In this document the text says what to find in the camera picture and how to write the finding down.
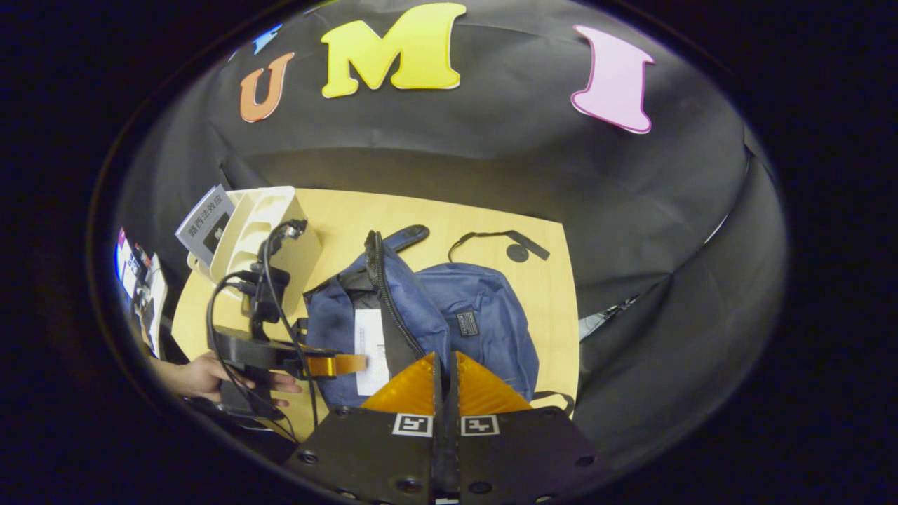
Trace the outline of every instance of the yellow letter m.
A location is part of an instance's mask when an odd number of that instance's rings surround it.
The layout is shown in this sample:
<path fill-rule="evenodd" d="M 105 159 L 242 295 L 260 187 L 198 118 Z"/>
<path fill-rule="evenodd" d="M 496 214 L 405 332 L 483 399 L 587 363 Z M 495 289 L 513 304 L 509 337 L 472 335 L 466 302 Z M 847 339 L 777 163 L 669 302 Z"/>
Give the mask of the yellow letter m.
<path fill-rule="evenodd" d="M 349 76 L 349 64 L 375 90 L 381 87 L 390 65 L 400 56 L 399 70 L 390 82 L 400 89 L 451 89 L 461 82 L 449 64 L 449 40 L 455 18 L 464 5 L 425 4 L 406 11 L 381 39 L 367 24 L 348 22 L 328 31 L 328 83 L 325 98 L 355 93 L 358 81 Z"/>

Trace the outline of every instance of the book cover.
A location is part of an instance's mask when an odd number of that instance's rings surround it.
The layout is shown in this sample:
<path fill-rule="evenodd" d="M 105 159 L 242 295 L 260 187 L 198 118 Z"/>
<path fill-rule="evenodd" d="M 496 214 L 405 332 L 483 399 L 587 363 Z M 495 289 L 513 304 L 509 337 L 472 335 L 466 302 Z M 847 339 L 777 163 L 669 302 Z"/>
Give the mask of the book cover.
<path fill-rule="evenodd" d="M 188 251 L 210 266 L 234 205 L 221 184 L 213 187 L 178 226 L 175 236 Z"/>

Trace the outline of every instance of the white paper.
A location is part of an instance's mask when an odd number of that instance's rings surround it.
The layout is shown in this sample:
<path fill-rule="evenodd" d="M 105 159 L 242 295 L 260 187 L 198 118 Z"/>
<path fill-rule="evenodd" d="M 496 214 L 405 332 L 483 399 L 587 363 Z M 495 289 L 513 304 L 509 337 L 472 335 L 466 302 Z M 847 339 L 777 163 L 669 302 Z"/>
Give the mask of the white paper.
<path fill-rule="evenodd" d="M 159 326 L 163 319 L 163 305 L 165 305 L 165 297 L 168 295 L 168 285 L 165 284 L 162 265 L 159 262 L 159 255 L 153 255 L 153 262 L 150 264 L 150 272 L 152 275 L 147 282 L 150 284 L 150 301 L 154 304 L 153 320 L 150 321 L 150 327 L 147 332 L 150 334 L 150 340 L 153 343 L 153 354 L 159 358 Z"/>
<path fill-rule="evenodd" d="M 356 310 L 356 354 L 368 357 L 368 368 L 356 372 L 358 393 L 371 396 L 390 381 L 380 309 Z"/>
<path fill-rule="evenodd" d="M 119 258 L 121 263 L 121 285 L 128 293 L 128 297 L 131 298 L 134 296 L 134 288 L 137 284 L 137 275 L 134 273 L 137 259 L 134 257 L 134 253 L 131 252 L 131 246 L 128 245 L 127 240 L 121 246 Z"/>

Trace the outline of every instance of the orange letter u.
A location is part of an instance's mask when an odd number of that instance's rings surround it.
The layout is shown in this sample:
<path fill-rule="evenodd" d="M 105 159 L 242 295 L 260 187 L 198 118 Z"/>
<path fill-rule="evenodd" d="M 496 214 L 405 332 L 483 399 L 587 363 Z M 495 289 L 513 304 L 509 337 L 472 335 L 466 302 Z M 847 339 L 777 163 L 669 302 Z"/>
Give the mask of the orange letter u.
<path fill-rule="evenodd" d="M 280 102 L 281 92 L 284 89 L 284 71 L 286 62 L 293 59 L 294 53 L 286 53 L 274 60 L 269 65 L 271 77 L 269 80 L 269 96 L 262 103 L 256 103 L 256 85 L 259 77 L 265 71 L 262 68 L 252 72 L 240 82 L 240 115 L 244 121 L 254 123 L 264 120 L 271 115 Z"/>

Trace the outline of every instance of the wooden table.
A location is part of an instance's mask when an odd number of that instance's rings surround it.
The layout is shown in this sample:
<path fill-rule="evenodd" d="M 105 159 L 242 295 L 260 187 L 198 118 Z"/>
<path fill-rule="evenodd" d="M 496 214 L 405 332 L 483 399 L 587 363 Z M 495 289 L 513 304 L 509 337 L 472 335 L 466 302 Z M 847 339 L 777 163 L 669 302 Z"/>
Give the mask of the wooden table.
<path fill-rule="evenodd" d="M 469 207 L 427 199 L 353 191 L 297 189 L 297 198 L 321 240 L 321 258 L 306 283 L 305 290 L 346 268 L 364 249 L 369 230 L 385 237 L 405 226 L 424 225 L 430 236 L 401 253 L 402 259 L 418 271 L 447 262 L 446 253 L 462 235 L 474 232 L 517 230 L 550 252 L 543 261 L 536 255 L 518 263 L 506 255 L 513 244 L 506 236 L 473 238 L 453 252 L 453 260 L 482 265 L 505 274 L 517 294 L 540 359 L 536 390 L 577 395 L 579 339 L 577 338 L 577 298 L 568 256 L 568 243 L 560 223 L 518 216 L 486 208 Z M 172 336 L 189 359 L 208 352 L 206 306 L 213 285 L 193 272 L 185 285 L 172 325 Z M 307 316 L 300 303 L 289 320 Z M 215 324 L 246 330 L 249 320 L 241 314 L 236 297 L 222 294 L 216 300 Z M 272 340 L 289 341 L 280 323 L 266 323 Z M 273 398 L 289 400 L 282 410 L 293 422 L 295 435 L 304 440 L 313 429 L 308 391 L 300 394 L 272 392 Z M 327 407 L 318 395 L 320 419 Z M 564 407 L 557 395 L 533 402 L 533 406 L 554 404 Z"/>

